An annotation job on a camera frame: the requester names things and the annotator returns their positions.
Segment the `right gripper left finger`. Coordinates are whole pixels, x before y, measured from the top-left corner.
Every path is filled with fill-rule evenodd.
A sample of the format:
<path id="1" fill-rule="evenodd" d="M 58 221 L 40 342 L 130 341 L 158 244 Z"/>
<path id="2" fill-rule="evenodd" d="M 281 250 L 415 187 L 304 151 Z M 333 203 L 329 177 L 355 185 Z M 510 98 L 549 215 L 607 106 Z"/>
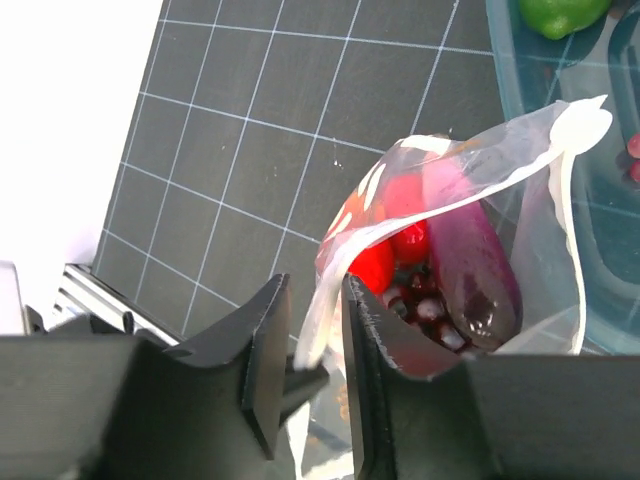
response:
<path id="1" fill-rule="evenodd" d="M 289 279 L 180 344 L 91 316 L 1 340 L 5 479 L 260 479 L 276 452 Z"/>

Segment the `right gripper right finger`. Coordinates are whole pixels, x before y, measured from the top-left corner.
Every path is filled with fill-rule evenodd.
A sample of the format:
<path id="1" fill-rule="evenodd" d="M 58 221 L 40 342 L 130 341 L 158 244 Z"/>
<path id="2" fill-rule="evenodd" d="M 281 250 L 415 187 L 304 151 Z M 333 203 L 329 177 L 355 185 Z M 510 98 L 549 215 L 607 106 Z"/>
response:
<path id="1" fill-rule="evenodd" d="M 635 479 L 635 356 L 458 356 L 342 284 L 359 479 Z"/>

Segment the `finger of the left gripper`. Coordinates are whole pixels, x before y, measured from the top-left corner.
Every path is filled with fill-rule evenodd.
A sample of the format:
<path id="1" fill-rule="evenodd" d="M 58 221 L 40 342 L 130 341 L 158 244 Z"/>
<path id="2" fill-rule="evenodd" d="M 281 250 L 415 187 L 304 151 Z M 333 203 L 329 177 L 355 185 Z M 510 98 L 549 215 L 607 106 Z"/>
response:
<path id="1" fill-rule="evenodd" d="M 329 373 L 322 363 L 316 367 L 295 370 L 294 354 L 288 354 L 280 407 L 281 427 L 305 403 L 311 401 L 329 382 Z"/>

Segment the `dark red grape bunch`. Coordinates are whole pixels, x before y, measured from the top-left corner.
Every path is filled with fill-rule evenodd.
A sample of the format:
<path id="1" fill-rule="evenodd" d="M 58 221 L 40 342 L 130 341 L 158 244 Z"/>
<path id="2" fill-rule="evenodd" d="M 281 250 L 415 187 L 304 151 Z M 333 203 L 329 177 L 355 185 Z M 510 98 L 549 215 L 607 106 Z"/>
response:
<path id="1" fill-rule="evenodd" d="M 387 310 L 440 346 L 456 354 L 473 349 L 471 342 L 453 325 L 434 278 L 427 270 L 396 275 L 379 300 Z"/>

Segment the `purple eggplant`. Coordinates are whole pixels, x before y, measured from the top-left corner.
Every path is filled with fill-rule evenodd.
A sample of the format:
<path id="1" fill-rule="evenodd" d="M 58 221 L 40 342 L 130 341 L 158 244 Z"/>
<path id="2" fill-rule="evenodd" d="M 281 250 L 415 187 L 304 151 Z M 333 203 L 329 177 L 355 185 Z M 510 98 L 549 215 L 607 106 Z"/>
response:
<path id="1" fill-rule="evenodd" d="M 509 259 L 454 159 L 427 163 L 422 178 L 425 208 L 439 212 L 427 220 L 436 285 L 454 326 L 493 352 L 522 328 L 522 295 Z"/>

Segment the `clear dotted zip bag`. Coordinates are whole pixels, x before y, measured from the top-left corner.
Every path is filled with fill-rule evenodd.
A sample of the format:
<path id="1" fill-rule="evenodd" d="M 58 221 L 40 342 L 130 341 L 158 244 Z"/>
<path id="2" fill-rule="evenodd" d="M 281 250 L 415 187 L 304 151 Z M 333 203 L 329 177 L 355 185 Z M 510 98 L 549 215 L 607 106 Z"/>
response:
<path id="1" fill-rule="evenodd" d="M 294 356 L 296 367 L 333 361 L 345 376 L 342 284 L 347 264 L 411 222 L 428 220 L 422 169 L 454 159 L 477 189 L 506 250 L 523 298 L 524 329 L 489 355 L 586 356 L 586 293 L 570 190 L 577 155 L 612 122 L 602 97 L 558 101 L 466 142 L 413 135 L 397 141 L 355 189 L 362 203 L 342 209 L 322 243 L 316 289 Z M 312 479 L 355 475 L 353 445 L 313 467 Z"/>

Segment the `red tomato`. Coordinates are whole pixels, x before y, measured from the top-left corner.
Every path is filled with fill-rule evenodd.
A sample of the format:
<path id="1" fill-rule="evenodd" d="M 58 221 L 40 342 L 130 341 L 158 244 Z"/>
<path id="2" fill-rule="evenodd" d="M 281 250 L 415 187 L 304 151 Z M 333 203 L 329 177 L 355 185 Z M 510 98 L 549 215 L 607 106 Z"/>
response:
<path id="1" fill-rule="evenodd" d="M 391 285 L 395 256 L 391 242 L 385 239 L 364 249 L 348 268 L 374 294 L 384 293 Z"/>

